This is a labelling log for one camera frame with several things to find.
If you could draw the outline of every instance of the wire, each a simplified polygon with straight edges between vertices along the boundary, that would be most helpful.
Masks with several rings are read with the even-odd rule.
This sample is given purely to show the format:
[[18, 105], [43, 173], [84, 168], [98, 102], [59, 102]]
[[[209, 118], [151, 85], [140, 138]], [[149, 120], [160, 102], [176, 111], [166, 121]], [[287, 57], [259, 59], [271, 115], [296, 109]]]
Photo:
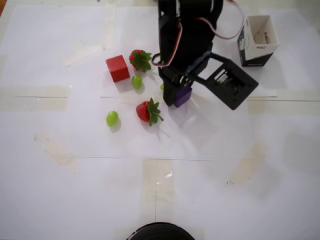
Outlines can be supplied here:
[[[242, 16], [242, 24], [241, 24], [241, 27], [240, 27], [240, 30], [233, 36], [231, 37], [225, 37], [225, 36], [221, 36], [219, 33], [217, 33], [217, 31], [214, 29], [214, 27], [212, 26], [211, 22], [209, 22], [209, 20], [205, 19], [204, 17], [197, 17], [195, 18], [195, 20], [198, 20], [198, 21], [202, 21], [206, 24], [209, 25], [210, 29], [212, 30], [212, 32], [219, 38], [221, 39], [225, 39], [225, 40], [229, 40], [229, 39], [233, 39], [235, 38], [242, 30], [242, 27], [245, 23], [245, 14], [244, 12], [242, 11], [241, 7], [234, 1], [234, 0], [226, 0], [228, 1], [229, 3], [233, 4], [241, 13], [241, 16]], [[182, 24], [181, 24], [181, 19], [178, 20], [178, 28], [179, 28], [179, 33], [178, 33], [178, 36], [176, 38], [176, 42], [175, 42], [175, 46], [174, 46], [174, 49], [173, 49], [173, 52], [172, 52], [172, 55], [170, 57], [170, 59], [166, 62], [166, 63], [155, 63], [155, 59], [160, 57], [160, 53], [157, 53], [155, 54], [152, 59], [151, 59], [151, 63], [153, 66], [155, 67], [168, 67], [171, 62], [173, 61], [173, 59], [175, 58], [175, 55], [176, 55], [176, 52], [177, 52], [177, 49], [178, 49], [178, 46], [179, 46], [179, 43], [180, 43], [180, 39], [181, 39], [181, 36], [182, 36], [182, 32], [183, 32], [183, 27], [182, 27]]]
[[240, 12], [241, 16], [242, 16], [242, 24], [241, 24], [241, 27], [240, 27], [240, 30], [233, 36], [230, 36], [230, 37], [225, 37], [225, 36], [221, 36], [219, 33], [217, 33], [217, 31], [214, 29], [214, 27], [212, 26], [211, 22], [209, 22], [207, 19], [205, 19], [204, 17], [197, 17], [195, 18], [195, 20], [198, 20], [198, 21], [202, 21], [206, 24], [209, 25], [210, 29], [212, 30], [212, 32], [219, 38], [221, 39], [225, 39], [225, 40], [229, 40], [229, 39], [233, 39], [235, 38], [242, 30], [242, 27], [244, 26], [244, 23], [245, 23], [245, 14], [244, 12], [242, 11], [241, 7], [234, 1], [234, 0], [227, 0], [229, 3], [233, 4]]
[[182, 36], [182, 31], [183, 31], [180, 19], [178, 20], [178, 28], [179, 28], [179, 33], [178, 33], [178, 36], [176, 38], [175, 46], [174, 46], [174, 49], [173, 49], [173, 52], [172, 52], [172, 55], [171, 55], [170, 59], [166, 63], [154, 63], [155, 59], [160, 57], [160, 53], [157, 53], [151, 59], [151, 63], [153, 64], [153, 66], [155, 66], [155, 67], [168, 67], [171, 64], [172, 60], [175, 58], [175, 55], [176, 55], [176, 52], [177, 52], [177, 49], [178, 49], [178, 46], [179, 46], [179, 43], [180, 43], [180, 39], [181, 39], [181, 36]]

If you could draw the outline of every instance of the robotic arm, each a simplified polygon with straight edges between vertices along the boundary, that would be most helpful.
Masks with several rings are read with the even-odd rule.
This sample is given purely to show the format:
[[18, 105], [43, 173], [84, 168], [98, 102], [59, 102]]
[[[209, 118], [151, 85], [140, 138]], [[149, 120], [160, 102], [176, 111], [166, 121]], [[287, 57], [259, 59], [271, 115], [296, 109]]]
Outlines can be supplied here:
[[[175, 102], [178, 92], [195, 81], [232, 110], [258, 86], [230, 59], [211, 52], [223, 3], [224, 0], [158, 0], [160, 53], [153, 56], [152, 63], [163, 80], [163, 99], [168, 106]], [[154, 63], [157, 57], [161, 61]], [[203, 79], [198, 75], [210, 58], [222, 65]]]

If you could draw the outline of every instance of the red block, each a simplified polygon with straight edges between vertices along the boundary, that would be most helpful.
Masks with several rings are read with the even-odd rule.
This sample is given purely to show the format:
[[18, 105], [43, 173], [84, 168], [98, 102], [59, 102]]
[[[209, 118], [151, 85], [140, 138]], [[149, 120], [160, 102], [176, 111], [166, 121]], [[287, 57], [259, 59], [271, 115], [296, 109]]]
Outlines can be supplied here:
[[105, 62], [115, 83], [130, 78], [128, 67], [122, 55], [109, 58]]

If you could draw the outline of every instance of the white box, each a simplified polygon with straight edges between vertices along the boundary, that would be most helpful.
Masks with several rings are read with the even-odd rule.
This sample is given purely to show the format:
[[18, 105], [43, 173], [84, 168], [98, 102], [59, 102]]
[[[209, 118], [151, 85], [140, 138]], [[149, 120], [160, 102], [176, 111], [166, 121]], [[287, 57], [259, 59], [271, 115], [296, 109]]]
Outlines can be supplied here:
[[279, 46], [270, 15], [248, 16], [238, 38], [243, 67], [261, 67]]

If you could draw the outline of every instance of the purple cube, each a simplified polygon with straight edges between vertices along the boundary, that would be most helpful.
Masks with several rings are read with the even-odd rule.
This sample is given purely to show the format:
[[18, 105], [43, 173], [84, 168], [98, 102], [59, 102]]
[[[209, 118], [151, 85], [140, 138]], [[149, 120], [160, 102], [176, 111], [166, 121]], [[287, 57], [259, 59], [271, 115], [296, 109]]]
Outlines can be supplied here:
[[190, 86], [186, 86], [184, 89], [178, 91], [175, 95], [174, 105], [179, 108], [186, 101], [188, 101], [191, 97], [192, 88]]

